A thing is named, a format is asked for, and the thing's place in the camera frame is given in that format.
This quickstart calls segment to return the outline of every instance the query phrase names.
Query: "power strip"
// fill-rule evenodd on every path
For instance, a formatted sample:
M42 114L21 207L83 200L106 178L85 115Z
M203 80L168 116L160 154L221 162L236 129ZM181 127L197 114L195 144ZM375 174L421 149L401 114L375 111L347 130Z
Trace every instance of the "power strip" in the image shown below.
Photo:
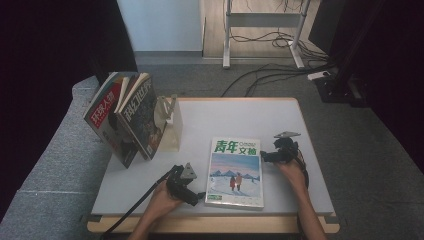
M322 72L317 72L317 73L312 73L308 75L308 80L316 80L319 78L323 78L323 77L328 77L331 74L328 71L322 71Z

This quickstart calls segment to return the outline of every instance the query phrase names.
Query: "snowy landscape image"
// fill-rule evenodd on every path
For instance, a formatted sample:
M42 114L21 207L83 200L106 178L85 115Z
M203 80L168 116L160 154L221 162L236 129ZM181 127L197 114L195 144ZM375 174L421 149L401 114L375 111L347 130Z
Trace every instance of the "snowy landscape image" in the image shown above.
M208 194L261 197L259 156L212 153ZM230 187L231 177L240 174L240 191Z

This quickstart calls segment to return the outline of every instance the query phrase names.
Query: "human arm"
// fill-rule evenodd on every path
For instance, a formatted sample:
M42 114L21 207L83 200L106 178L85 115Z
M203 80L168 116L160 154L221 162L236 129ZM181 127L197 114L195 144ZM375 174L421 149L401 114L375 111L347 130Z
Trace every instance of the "human arm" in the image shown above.
M128 240L147 239L150 229L157 220L177 208L182 202L179 199L173 199L169 195L166 180L160 183L153 192L149 205Z
M305 176L300 165L292 160L289 163L275 163L275 166L287 177L296 195L299 206L299 218L303 231L309 240L327 239L324 229L318 220L305 184Z

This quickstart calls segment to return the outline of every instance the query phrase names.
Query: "wall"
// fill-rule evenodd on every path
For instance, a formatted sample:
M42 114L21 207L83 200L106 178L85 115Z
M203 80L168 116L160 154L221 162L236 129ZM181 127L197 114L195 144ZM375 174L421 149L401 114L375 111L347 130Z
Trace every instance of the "wall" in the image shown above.
M118 0L133 51L201 51L199 0Z

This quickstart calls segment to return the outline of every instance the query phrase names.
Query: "book cover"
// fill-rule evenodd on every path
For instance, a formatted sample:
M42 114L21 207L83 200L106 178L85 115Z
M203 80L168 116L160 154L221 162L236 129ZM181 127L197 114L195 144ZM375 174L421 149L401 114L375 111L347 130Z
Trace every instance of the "book cover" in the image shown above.
M157 96L152 86L152 78L143 73L138 78L117 116L126 129L132 134L140 152L144 152L149 160L153 159L163 136L162 129L155 122Z
M260 140L212 139L205 203L243 209L264 207Z
M136 72L114 72L104 82L84 113L84 120L105 142L112 153L128 168L137 153L131 136L118 121L114 110L117 106L125 77Z

